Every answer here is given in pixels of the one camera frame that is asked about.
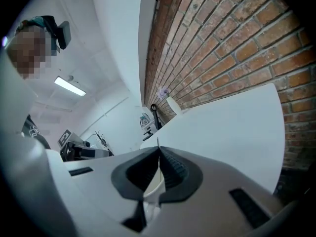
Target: black slot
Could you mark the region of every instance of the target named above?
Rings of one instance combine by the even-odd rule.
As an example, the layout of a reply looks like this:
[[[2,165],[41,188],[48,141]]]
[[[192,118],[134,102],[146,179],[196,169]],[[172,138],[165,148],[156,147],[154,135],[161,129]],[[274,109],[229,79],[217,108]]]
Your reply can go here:
[[[253,228],[257,228],[269,221],[270,218],[244,190],[234,189],[229,191],[229,193]]]
[[[85,167],[85,168],[70,170],[69,173],[70,173],[71,176],[78,176],[78,175],[81,175],[81,174],[84,174],[84,173],[88,173],[88,172],[91,172],[91,171],[93,171],[92,168]]]

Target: white ceiling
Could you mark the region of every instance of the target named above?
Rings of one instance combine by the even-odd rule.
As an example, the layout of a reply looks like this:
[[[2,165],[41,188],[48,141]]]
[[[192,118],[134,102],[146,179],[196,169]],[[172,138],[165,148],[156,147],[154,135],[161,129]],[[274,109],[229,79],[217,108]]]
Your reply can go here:
[[[54,16],[57,25],[69,21],[72,40],[65,50],[52,57],[51,68],[40,69],[34,79],[27,79],[27,84],[38,95],[39,103],[55,109],[73,110],[79,101],[85,101],[120,80],[101,34],[93,0],[32,0],[16,24],[41,15]],[[87,92],[84,97],[54,84],[57,76],[67,79],[69,75],[74,76],[72,83],[75,86]],[[41,110],[40,118],[47,106],[39,105],[37,109]]]

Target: desk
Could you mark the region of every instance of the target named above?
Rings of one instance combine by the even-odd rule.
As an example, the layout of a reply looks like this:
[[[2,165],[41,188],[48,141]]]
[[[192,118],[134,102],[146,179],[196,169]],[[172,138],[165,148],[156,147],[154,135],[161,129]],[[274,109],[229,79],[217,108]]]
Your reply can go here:
[[[188,109],[141,148],[156,146],[157,138],[160,146],[230,164],[271,193],[276,188],[285,132],[282,107],[272,83]]]

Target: white wall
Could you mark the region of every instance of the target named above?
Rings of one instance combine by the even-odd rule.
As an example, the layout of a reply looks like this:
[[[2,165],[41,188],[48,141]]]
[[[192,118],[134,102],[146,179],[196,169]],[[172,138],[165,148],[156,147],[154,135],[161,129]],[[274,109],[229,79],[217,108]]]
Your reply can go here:
[[[100,131],[115,155],[140,148],[145,137],[139,117],[146,112],[123,82],[99,92],[84,103],[80,102],[71,113],[64,113],[60,124],[46,136],[52,149],[59,151],[57,140],[68,129],[83,140]]]
[[[141,105],[156,0],[93,1],[101,31],[120,76]]]

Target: white desk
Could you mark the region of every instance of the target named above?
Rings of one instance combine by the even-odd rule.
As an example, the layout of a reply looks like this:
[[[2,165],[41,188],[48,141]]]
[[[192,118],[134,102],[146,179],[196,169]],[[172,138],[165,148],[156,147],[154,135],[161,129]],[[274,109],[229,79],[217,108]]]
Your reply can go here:
[[[141,148],[156,146],[157,138],[160,146],[230,164],[271,193],[276,188],[285,133],[272,83],[191,108],[174,117]]]

